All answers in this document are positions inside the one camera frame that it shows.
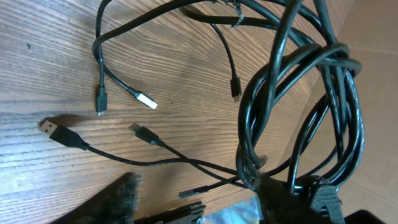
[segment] black cable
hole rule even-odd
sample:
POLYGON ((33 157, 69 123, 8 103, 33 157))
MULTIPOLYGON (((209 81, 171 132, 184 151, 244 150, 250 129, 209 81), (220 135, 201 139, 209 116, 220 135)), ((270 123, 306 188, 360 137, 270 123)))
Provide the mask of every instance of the black cable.
MULTIPOLYGON (((106 3, 101 3, 101 5, 106 5, 110 2, 110 0, 105 1, 106 3)), ((264 161, 257 156, 254 152, 254 148, 266 127, 272 107, 313 67, 319 69, 322 75, 326 94, 320 98, 319 102, 316 103, 304 121, 302 128, 298 132, 297 140, 290 159, 283 162, 279 167, 266 172, 266 174, 272 176, 286 168, 289 168, 288 181, 281 182, 281 184, 287 186, 292 193, 294 193, 295 189, 300 189, 302 187, 299 184, 296 184, 297 167, 300 155, 310 144, 310 141, 314 137, 319 125, 323 121, 327 111, 330 109, 335 129, 336 146, 320 165, 304 176, 318 172, 337 154, 337 164, 321 178, 328 179, 331 184, 337 186, 344 183, 352 175, 355 168, 357 168, 361 160, 364 146, 363 120, 359 107, 358 94, 353 81, 353 77, 355 77, 361 69, 361 64, 358 61, 349 58, 349 50, 346 45, 337 42, 331 27, 324 0, 314 0, 318 16, 303 6, 302 0, 268 0, 269 2, 286 7, 284 15, 280 19, 256 1, 236 0, 234 2, 236 7, 240 4, 245 5, 265 18, 258 19, 245 17, 242 21, 239 20, 239 17, 207 16, 196 8, 189 6, 190 4, 201 1, 203 0, 170 1, 137 17, 121 27, 111 30, 103 35, 97 35, 92 46, 93 54, 100 65, 100 74, 106 72, 111 78, 116 78, 116 76, 114 76, 103 63, 101 44, 104 41, 116 37, 117 35, 121 35, 147 21, 150 21, 151 19, 156 18, 157 16, 162 15, 163 13, 180 8, 182 13, 187 17, 212 25, 224 44, 231 64, 232 76, 234 78, 234 73, 236 73, 236 71, 231 52, 222 33, 215 24, 235 25, 239 21, 240 26, 256 26, 277 31, 269 63, 263 66, 251 78, 241 99, 238 117, 239 146, 236 151, 237 171, 233 172, 233 175, 236 175, 237 173, 238 176, 231 177, 229 179, 214 176, 217 179, 222 179, 222 182, 203 186, 194 189, 192 192, 206 192, 224 184, 237 184, 236 181, 239 179, 243 181, 247 188, 256 191, 253 182, 257 179, 257 170, 264 165, 264 161), (322 47, 321 45, 314 43, 308 35, 292 28, 292 22, 296 14, 300 14, 321 33, 323 38, 326 40, 326 46, 322 47), (289 55, 283 56, 287 38, 290 38, 298 46, 298 49, 289 55), (347 126, 349 141, 347 147, 344 148, 343 135, 347 126)), ((205 169, 198 165, 214 167, 214 164, 206 164, 204 161, 199 162, 187 159, 184 155, 169 146, 165 148, 180 156, 181 159, 166 160, 160 162, 161 164, 171 161, 184 161, 191 163, 196 168, 199 167, 198 169, 202 171, 205 169)), ((110 156, 113 159, 120 159, 118 157, 112 157, 112 155, 110 156)))

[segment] cable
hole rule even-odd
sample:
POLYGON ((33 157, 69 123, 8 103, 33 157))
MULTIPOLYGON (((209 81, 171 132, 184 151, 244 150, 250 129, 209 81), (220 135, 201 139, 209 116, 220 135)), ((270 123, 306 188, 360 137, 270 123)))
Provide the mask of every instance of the cable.
POLYGON ((243 20, 240 17, 207 16, 191 6, 193 3, 202 2, 204 0, 173 0, 133 19, 121 27, 101 35, 101 18, 106 5, 110 1, 111 0, 104 0, 100 4, 96 21, 96 40, 92 45, 93 55, 98 61, 100 70, 98 97, 100 97, 102 101, 97 100, 98 105, 104 105, 104 103, 102 103, 104 101, 103 95, 106 96, 106 94, 103 94, 104 73, 107 73, 111 79, 133 94, 141 102, 145 103, 149 101, 149 104, 154 103, 153 100, 143 95, 143 93, 127 86, 106 67, 103 60, 101 44, 171 10, 179 8, 185 16, 199 22, 209 23, 212 28, 214 28, 226 49, 231 65, 231 92, 234 98, 241 94, 240 82, 236 75, 232 54, 228 44, 216 24, 234 26, 239 22, 239 26, 255 26, 276 30, 276 35, 272 45, 269 63, 253 75, 241 96, 238 116, 239 145, 237 146, 235 161, 237 170, 227 169, 205 161, 188 159, 183 154, 166 145, 157 135, 144 127, 141 127, 144 128, 142 131, 136 131, 137 137, 147 141, 149 144, 157 144, 164 147, 180 158, 150 163, 136 162, 107 154, 90 146, 83 147, 110 159, 136 166, 156 166, 170 162, 187 162, 197 169, 200 169, 202 172, 221 180, 221 182, 209 186, 202 186, 182 192, 183 197, 206 192, 224 184, 247 187, 256 191, 254 181, 257 179, 259 173, 258 169, 264 165, 265 160, 261 159, 261 157, 254 152, 254 148, 268 123, 272 107, 300 78, 315 67, 321 73, 326 94, 315 104, 303 122, 298 132, 291 157, 275 169, 267 171, 265 175, 273 176, 289 168, 287 181, 281 182, 281 184, 294 194, 296 190, 303 187, 297 183, 297 179, 318 172, 336 155, 338 162, 326 174, 322 175, 321 179, 328 179, 331 184, 340 186, 355 171, 361 160, 364 147, 364 125, 359 106, 358 93, 356 92, 353 80, 360 72, 361 64, 349 58, 348 47, 345 44, 339 43, 334 36, 324 0, 314 0, 318 16, 303 6, 302 0, 268 0, 269 2, 286 7, 281 18, 277 17, 274 13, 256 1, 233 0, 235 7, 240 8, 240 5, 244 5, 264 17, 264 19, 245 17, 243 20), (297 14, 309 21, 314 28, 321 33, 322 37, 326 40, 326 46, 315 43, 307 34, 292 27, 293 20, 297 14), (298 48, 291 54, 284 56, 287 38, 290 38, 298 48), (333 148, 330 155, 316 166, 316 168, 301 177, 297 177, 300 155, 310 144, 328 110, 331 111, 333 118, 336 146, 333 148), (346 132, 346 127, 348 127, 349 141, 345 148, 343 136, 346 132), (235 176, 225 179, 201 166, 222 170, 223 172, 235 176), (237 183, 238 180, 242 180, 244 185, 237 183))

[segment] wood grain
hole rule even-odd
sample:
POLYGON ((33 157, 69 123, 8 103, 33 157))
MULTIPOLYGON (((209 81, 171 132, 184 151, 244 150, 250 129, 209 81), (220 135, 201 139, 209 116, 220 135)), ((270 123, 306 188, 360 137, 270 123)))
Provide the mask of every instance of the wood grain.
MULTIPOLYGON (((103 30, 110 30, 166 1, 112 2, 103 30)), ((173 157, 148 146, 127 129, 147 126, 188 157, 234 168, 238 103, 229 91, 224 48, 208 24, 178 11, 154 19, 105 44, 105 61, 116 75, 150 94, 156 110, 142 106, 106 79, 108 111, 95 116, 98 66, 91 55, 99 1, 0 1, 0 222, 48 223, 67 213, 125 172, 142 175, 136 217, 202 200, 207 213, 252 196, 224 186, 186 200, 182 190, 215 180, 186 164, 134 167, 79 149, 67 149, 40 133, 39 122, 56 119, 106 152, 138 161, 173 157)), ((276 14, 283 7, 264 3, 276 14)), ((313 9, 310 1, 306 4, 313 9)), ((203 12, 235 15, 224 4, 196 4, 203 12)), ((257 14, 244 9, 245 16, 257 14)), ((295 26, 321 41, 301 17, 295 26)), ((274 31, 220 26, 230 44, 244 88, 269 59, 274 31)), ((285 53, 295 49, 289 41, 285 53)), ((311 71, 274 108, 259 141, 266 168, 279 162, 317 80, 311 71)))

